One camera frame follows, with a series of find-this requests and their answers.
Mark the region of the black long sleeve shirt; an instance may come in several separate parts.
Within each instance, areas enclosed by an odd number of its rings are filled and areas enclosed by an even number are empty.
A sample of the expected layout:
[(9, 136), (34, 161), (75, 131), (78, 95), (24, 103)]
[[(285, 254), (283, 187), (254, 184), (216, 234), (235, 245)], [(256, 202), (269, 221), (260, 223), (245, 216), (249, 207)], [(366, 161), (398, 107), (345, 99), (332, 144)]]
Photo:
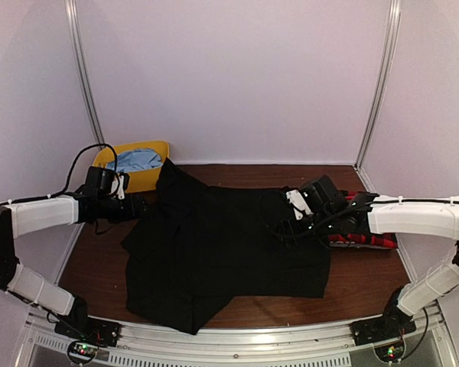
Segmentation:
[(156, 191), (122, 241), (130, 313), (194, 335), (237, 296), (324, 296), (329, 250), (276, 236), (295, 222), (282, 190), (209, 186), (166, 161)]

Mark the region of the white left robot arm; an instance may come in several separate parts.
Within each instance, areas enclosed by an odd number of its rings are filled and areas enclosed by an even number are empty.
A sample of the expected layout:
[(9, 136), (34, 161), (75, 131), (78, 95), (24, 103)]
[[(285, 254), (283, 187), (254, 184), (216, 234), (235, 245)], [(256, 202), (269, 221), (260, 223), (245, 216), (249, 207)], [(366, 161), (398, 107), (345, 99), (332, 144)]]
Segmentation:
[(66, 258), (67, 236), (82, 223), (112, 224), (141, 218), (148, 208), (139, 194), (96, 199), (81, 194), (0, 203), (0, 290), (65, 318), (77, 339), (88, 339), (95, 324), (87, 305), (54, 283), (53, 267)]

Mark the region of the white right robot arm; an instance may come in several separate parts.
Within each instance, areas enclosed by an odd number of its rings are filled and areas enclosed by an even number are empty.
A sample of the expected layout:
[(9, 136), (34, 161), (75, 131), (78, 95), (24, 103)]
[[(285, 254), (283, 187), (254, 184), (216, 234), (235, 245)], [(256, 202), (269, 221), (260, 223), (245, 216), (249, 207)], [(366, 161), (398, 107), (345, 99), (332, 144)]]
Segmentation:
[(435, 255), (436, 266), (392, 295), (385, 315), (377, 320), (377, 331), (384, 337), (396, 335), (406, 325), (406, 318), (459, 285), (459, 196), (405, 198), (358, 193), (347, 199), (337, 190), (319, 193), (317, 189), (287, 189), (278, 198), (291, 211), (291, 223), (285, 231), (273, 232), (281, 239), (321, 239), (350, 230), (355, 235), (420, 236), (423, 252), (433, 249), (426, 242), (428, 238), (449, 240), (457, 246), (444, 257)]

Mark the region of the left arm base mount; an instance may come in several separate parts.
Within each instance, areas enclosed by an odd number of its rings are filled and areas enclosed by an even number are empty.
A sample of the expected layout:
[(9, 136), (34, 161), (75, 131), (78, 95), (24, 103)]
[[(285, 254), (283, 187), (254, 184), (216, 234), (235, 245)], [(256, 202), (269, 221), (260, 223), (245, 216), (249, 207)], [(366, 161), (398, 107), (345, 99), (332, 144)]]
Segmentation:
[(120, 324), (88, 315), (87, 302), (75, 297), (67, 315), (47, 311), (47, 321), (54, 325), (54, 332), (71, 339), (79, 339), (100, 347), (117, 347)]

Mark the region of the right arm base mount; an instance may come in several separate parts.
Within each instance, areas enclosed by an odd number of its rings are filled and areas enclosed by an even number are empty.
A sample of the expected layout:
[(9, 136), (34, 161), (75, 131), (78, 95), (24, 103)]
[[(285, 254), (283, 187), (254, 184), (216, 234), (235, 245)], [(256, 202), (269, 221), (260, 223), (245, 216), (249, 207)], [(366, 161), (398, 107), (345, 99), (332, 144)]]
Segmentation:
[(401, 339), (403, 335), (416, 331), (412, 316), (403, 313), (396, 305), (388, 305), (378, 317), (355, 321), (350, 328), (357, 346)]

